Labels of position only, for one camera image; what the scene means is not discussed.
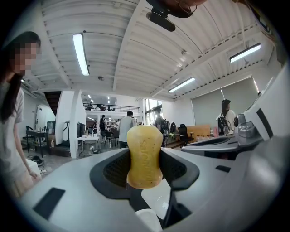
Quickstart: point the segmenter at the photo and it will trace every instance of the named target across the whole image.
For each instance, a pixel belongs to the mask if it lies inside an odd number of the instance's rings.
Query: woman
[[[230,109],[230,103],[231,101],[228,99],[222,101],[222,113],[217,117],[219,135],[232,135],[235,131],[234,119],[236,114]]]
[[[21,79],[39,49],[38,35],[24,32],[0,53],[0,170],[8,191],[16,198],[33,186],[32,178],[37,178],[26,162],[17,124],[23,120]]]
[[[106,131],[107,119],[105,119],[105,115],[103,115],[100,120],[100,143],[104,143],[106,141]]]
[[[93,129],[97,128],[97,123],[96,122],[94,122],[94,124],[92,125],[92,128]]]

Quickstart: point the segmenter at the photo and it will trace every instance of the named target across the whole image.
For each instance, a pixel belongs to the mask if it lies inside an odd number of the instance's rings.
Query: white shirt
[[[136,121],[134,118],[126,116],[121,119],[120,124],[118,125],[117,131],[120,132],[119,141],[127,142],[127,132],[134,126],[136,126]]]
[[[9,88],[9,83],[0,84],[0,109]],[[0,120],[0,170],[7,183],[12,183],[27,170],[16,149],[14,139],[14,125],[23,120],[23,107],[24,93],[22,89],[19,89],[15,105],[16,111],[6,121]]]
[[[216,121],[218,121],[218,118],[221,117],[221,116],[222,116],[222,114],[220,113],[217,116]],[[227,112],[225,119],[227,121],[227,126],[229,128],[229,133],[226,134],[226,135],[232,135],[234,133],[234,131],[235,131],[235,125],[234,125],[234,119],[235,119],[235,117],[236,117],[236,114],[235,114],[234,111],[229,110]]]

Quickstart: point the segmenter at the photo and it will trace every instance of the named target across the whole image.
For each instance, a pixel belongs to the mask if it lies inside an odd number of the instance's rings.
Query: black backpack
[[[101,130],[101,131],[105,131],[105,130],[106,130],[106,126],[105,126],[105,122],[104,122],[104,120],[102,120],[102,121],[100,122],[100,130]]]
[[[218,135],[219,136],[222,136],[224,135],[224,128],[228,128],[228,125],[227,125],[227,121],[226,121],[226,115],[227,115],[227,112],[225,115],[222,115],[218,118],[218,121],[217,121],[217,125],[218,125]]]
[[[176,125],[174,122],[172,122],[170,126],[170,133],[173,134],[175,132],[175,129],[176,129]]]
[[[163,123],[161,125],[161,128],[163,129],[163,136],[168,137],[169,136],[169,122],[166,119],[163,119]]]

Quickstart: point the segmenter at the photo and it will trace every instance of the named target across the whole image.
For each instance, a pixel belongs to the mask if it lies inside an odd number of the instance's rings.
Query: desk
[[[35,138],[39,138],[39,146],[40,146],[40,151],[41,151],[41,156],[42,158],[44,157],[43,153],[42,153],[42,146],[41,146],[41,138],[46,138],[47,141],[47,146],[48,146],[48,134],[44,133],[44,132],[39,132],[36,130],[26,130],[26,142],[27,142],[27,149],[28,149],[28,153],[29,153],[29,149],[30,149],[30,145],[28,143],[28,135],[31,135],[34,137],[34,141]]]
[[[97,141],[100,139],[100,137],[97,137],[97,136],[88,136],[86,138],[83,138],[83,137],[79,137],[77,138],[78,141],[82,141],[82,152],[83,152],[83,142],[84,141],[96,141],[96,148],[97,148]]]

